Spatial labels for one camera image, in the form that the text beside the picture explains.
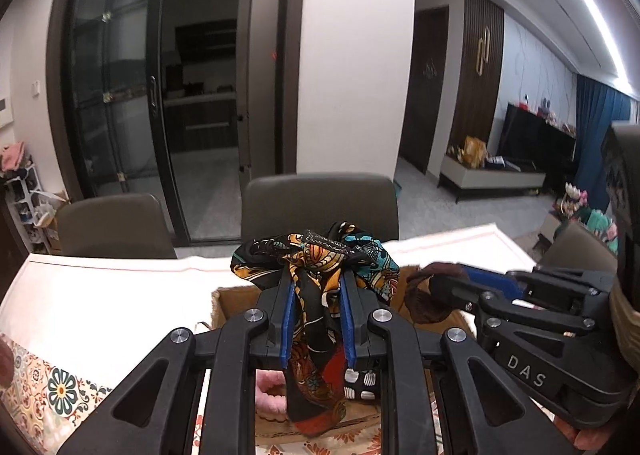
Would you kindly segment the person's right hand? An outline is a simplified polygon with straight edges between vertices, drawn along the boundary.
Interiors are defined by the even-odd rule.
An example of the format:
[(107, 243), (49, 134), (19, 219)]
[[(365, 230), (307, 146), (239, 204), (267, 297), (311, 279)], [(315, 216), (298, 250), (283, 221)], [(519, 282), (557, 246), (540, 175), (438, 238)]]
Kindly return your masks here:
[(639, 420), (631, 416), (613, 420), (599, 428), (584, 430), (576, 429), (560, 417), (555, 417), (553, 423), (578, 451), (639, 454)]

